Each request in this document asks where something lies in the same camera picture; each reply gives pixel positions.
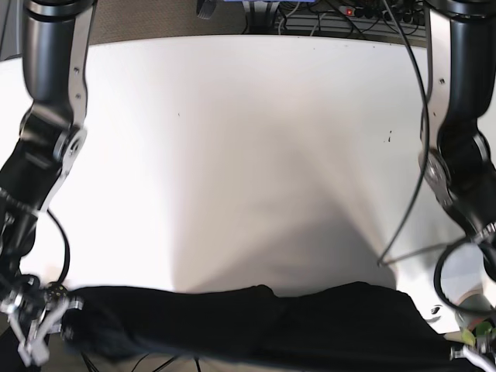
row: metal clamp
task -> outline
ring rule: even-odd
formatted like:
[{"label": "metal clamp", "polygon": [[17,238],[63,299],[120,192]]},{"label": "metal clamp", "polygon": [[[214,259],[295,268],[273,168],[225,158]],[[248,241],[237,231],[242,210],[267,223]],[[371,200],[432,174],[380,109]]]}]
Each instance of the metal clamp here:
[{"label": "metal clamp", "polygon": [[12,292],[7,299],[0,304],[0,311],[9,315],[9,324],[19,341],[18,352],[26,367],[32,364],[41,366],[50,358],[50,351],[45,343],[45,337],[51,333],[59,332],[61,320],[69,309],[82,309],[83,302],[79,298],[61,298],[51,310],[46,309],[40,317],[31,322],[28,335],[22,331],[19,323],[19,313],[23,296],[21,293]]}]

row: white tabletop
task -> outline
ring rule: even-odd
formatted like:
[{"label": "white tabletop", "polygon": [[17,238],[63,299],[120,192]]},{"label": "white tabletop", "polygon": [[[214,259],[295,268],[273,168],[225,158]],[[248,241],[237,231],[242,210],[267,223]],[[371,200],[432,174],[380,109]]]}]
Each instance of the white tabletop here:
[{"label": "white tabletop", "polygon": [[[425,76],[425,51],[416,50]],[[88,140],[53,200],[72,245],[67,283],[279,295],[353,281],[408,292],[429,315],[432,257],[375,260],[419,173],[421,100],[404,47],[308,37],[208,36],[94,46]],[[0,64],[0,162],[30,100]],[[496,143],[494,106],[480,121]],[[461,235],[424,185],[391,257]],[[467,248],[446,282],[471,289]],[[55,279],[63,245],[40,220],[24,272]],[[436,323],[454,330],[453,318]]]}]

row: silver metal bracket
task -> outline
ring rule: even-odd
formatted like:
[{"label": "silver metal bracket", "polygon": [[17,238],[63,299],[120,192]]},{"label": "silver metal bracket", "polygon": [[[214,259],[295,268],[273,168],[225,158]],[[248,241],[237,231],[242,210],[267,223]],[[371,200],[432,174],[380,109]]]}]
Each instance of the silver metal bracket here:
[{"label": "silver metal bracket", "polygon": [[61,298],[56,303],[47,304],[41,316],[31,322],[28,335],[22,331],[19,323],[19,313],[24,299],[21,293],[12,292],[8,298],[0,303],[0,311],[8,314],[9,324],[19,341],[18,352],[26,367],[41,366],[50,358],[50,351],[45,343],[45,337],[61,330],[61,320],[69,309],[82,309],[83,302],[79,298]]},{"label": "silver metal bracket", "polygon": [[[418,161],[419,163],[422,162],[422,154],[419,155]],[[425,170],[425,181],[434,191],[434,195],[444,209],[451,207],[454,202],[454,198],[448,190],[449,179],[441,157],[433,150],[429,151],[427,169]]]}]

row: screw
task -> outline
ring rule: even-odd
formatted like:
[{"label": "screw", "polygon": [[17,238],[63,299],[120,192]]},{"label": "screw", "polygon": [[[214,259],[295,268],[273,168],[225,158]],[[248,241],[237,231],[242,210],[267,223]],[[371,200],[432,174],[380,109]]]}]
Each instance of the screw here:
[{"label": "screw", "polygon": [[73,156],[79,150],[79,139],[76,140],[69,149],[69,156]]},{"label": "screw", "polygon": [[440,309],[441,309],[441,306],[434,306],[433,308],[431,308],[431,314],[432,315],[437,314]]}]

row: green object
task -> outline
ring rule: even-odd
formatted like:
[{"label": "green object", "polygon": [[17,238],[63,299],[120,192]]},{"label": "green object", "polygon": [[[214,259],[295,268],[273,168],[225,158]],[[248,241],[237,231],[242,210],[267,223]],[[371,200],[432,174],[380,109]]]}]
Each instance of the green object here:
[{"label": "green object", "polygon": [[462,340],[466,345],[475,347],[475,336],[466,328],[462,330]]},{"label": "green object", "polygon": [[475,326],[474,333],[476,337],[490,335],[493,331],[493,326],[489,322],[481,322]]}]

